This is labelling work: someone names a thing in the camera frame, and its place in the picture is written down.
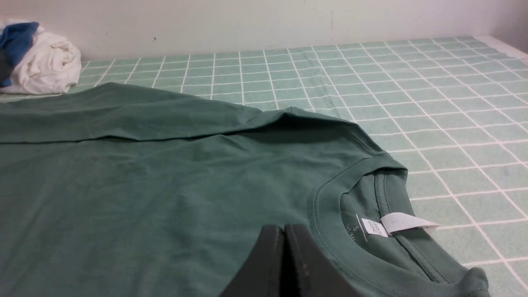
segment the stitching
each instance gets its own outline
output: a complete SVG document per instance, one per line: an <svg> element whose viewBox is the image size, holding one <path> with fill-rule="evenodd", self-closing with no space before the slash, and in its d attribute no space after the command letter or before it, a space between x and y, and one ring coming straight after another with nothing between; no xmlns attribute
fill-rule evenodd
<svg viewBox="0 0 528 297"><path fill-rule="evenodd" d="M333 181L335 181L336 179L338 179L339 177L341 177L342 175L344 175L346 172L348 172L350 169L354 168L355 166L357 166L358 164L360 164L361 162L365 161L365 160L370 160L370 159L376 159L378 157L381 157L383 155L388 155L388 153L381 153L380 155L378 156L373 156L373 157L365 157L361 160L358 160L354 163L351 163L349 165L349 167L345 170L343 170L341 173L339 173L338 175L336 175L335 177L333 177L332 179L330 179L328 182L326 182L324 185L322 185L321 187L319 187L319 189L317 189L317 191L314 192L314 195L312 196L312 201L316 201L316 206L315 206L315 210L317 211L317 213L319 213L319 194L322 192L322 190L330 183L332 183ZM329 245L328 242L328 238L326 237L326 235L324 233L321 233L319 231L319 227L318 227L318 224L319 222L316 220L315 218L315 213L313 213L313 216L312 216L312 222L314 223L313 226L317 229L317 231L319 232L320 236L323 237L325 239L325 243L326 245L331 249L333 250L336 254L338 254L341 258L343 259L348 259L347 256L343 255L338 249L336 249L335 247L333 247L332 245ZM364 280L364 285L370 287L371 289L374 289L376 291L378 290L381 290L381 291L384 291L384 292L390 292L390 294L392 294L393 296L407 296L409 297L409 295L405 294L405 293L401 293L399 291L396 291L392 288L385 288L385 287L380 287L380 286L377 286L375 285L375 283L369 278L367 277L366 275L364 275L363 272L361 271L355 271L355 270L352 270L350 269L350 267L344 265L344 263L341 263L341 262L337 262L338 266L341 267L343 269L343 272L346 273L348 276L350 277L354 277L355 276L359 276L361 277L363 280Z"/></svg>
<svg viewBox="0 0 528 297"><path fill-rule="evenodd" d="M387 204L387 211L389 213L391 213L391 208L389 206L389 200L387 199L387 187L386 187L386 182L385 182L386 178L387 178L387 175L384 174L383 175L383 196L385 197L385 199L384 199L385 200L385 204Z"/></svg>
<svg viewBox="0 0 528 297"><path fill-rule="evenodd" d="M388 199L387 193L386 193L386 177L387 177L387 175L383 174L383 193L384 193L383 200L384 200L385 204L387 205L387 210L389 211L389 213L391 213L390 207L389 207L389 199ZM438 275L440 275L442 277L442 279L444 279L444 281L449 283L447 281L447 279L436 269L436 267L434 267L433 264L431 264L429 259L427 259L427 257L424 256L424 254L416 247L416 245L414 243L412 243L410 240L408 240L404 235L400 235L398 237L404 238L405 239L404 242L406 242L407 244L409 244L409 245L411 245L413 247L413 249L411 249L411 250L413 250L414 253L419 254L419 256L421 256L423 258L423 260L425 260L427 262L427 264L429 264L430 267L428 267L428 265L426 263L424 263L422 259L418 259L418 257L416 257L416 255L413 255L413 258L415 258L415 260L418 262L418 264L420 264L421 268L425 271L426 274L429 275L430 278L432 278L434 280L437 279L430 271L430 268L432 268L433 270L436 271L436 273L438 273ZM403 245L403 248L408 249L406 247L406 244L403 244L403 240L401 240L399 238L397 238L397 240Z"/></svg>

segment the grid pattern sheet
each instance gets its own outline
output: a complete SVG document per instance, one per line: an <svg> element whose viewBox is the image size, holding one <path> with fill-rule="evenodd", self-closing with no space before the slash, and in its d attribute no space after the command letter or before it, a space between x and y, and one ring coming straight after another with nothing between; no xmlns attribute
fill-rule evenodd
<svg viewBox="0 0 528 297"><path fill-rule="evenodd" d="M528 296L528 66L472 37L83 63L121 82L358 122L409 168L417 216L493 296ZM0 100L33 96L2 95Z"/></svg>

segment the fabric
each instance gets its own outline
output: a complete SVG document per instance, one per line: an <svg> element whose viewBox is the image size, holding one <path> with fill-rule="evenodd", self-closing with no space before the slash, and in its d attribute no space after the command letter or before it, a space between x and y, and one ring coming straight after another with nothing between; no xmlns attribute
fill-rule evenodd
<svg viewBox="0 0 528 297"><path fill-rule="evenodd" d="M9 57L3 49L0 49L0 81L9 79L9 76L11 76L12 72L13 67L9 62Z"/></svg>
<svg viewBox="0 0 528 297"><path fill-rule="evenodd" d="M33 34L39 27L37 22L15 23L3 27L0 49L5 51L12 68L16 67L33 44ZM0 80L0 87L11 85L9 78Z"/></svg>
<svg viewBox="0 0 528 297"><path fill-rule="evenodd" d="M303 224L362 296L489 296L355 123L108 83L0 104L0 296L218 296L261 226Z"/></svg>
<svg viewBox="0 0 528 297"><path fill-rule="evenodd" d="M79 81L81 53L66 37L42 26L33 35L28 50L11 75L12 85L3 93L59 94Z"/></svg>

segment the mattress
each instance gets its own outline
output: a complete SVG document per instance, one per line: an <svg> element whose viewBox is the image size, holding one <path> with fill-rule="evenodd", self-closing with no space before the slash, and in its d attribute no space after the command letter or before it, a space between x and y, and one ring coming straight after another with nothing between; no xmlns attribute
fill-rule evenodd
<svg viewBox="0 0 528 297"><path fill-rule="evenodd" d="M70 92L112 81L355 121L408 167L433 238L492 295L528 296L527 57L485 36L87 61Z"/></svg>

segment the white tag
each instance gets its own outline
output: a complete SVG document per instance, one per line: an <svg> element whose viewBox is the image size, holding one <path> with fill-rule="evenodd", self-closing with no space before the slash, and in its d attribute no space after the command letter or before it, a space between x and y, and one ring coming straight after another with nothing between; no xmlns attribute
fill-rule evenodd
<svg viewBox="0 0 528 297"><path fill-rule="evenodd" d="M429 222L424 219L413 217L402 212L392 212L381 218L381 223L389 235L400 230L407 230L416 227L432 227L436 228L439 224Z"/></svg>
<svg viewBox="0 0 528 297"><path fill-rule="evenodd" d="M383 237L389 236L387 234L387 231L385 231L385 228L383 227L382 224L375 222L375 221L367 220L367 219L361 219L361 220L363 221L363 225L365 226L365 231L368 234L376 234L376 235L381 235Z"/></svg>

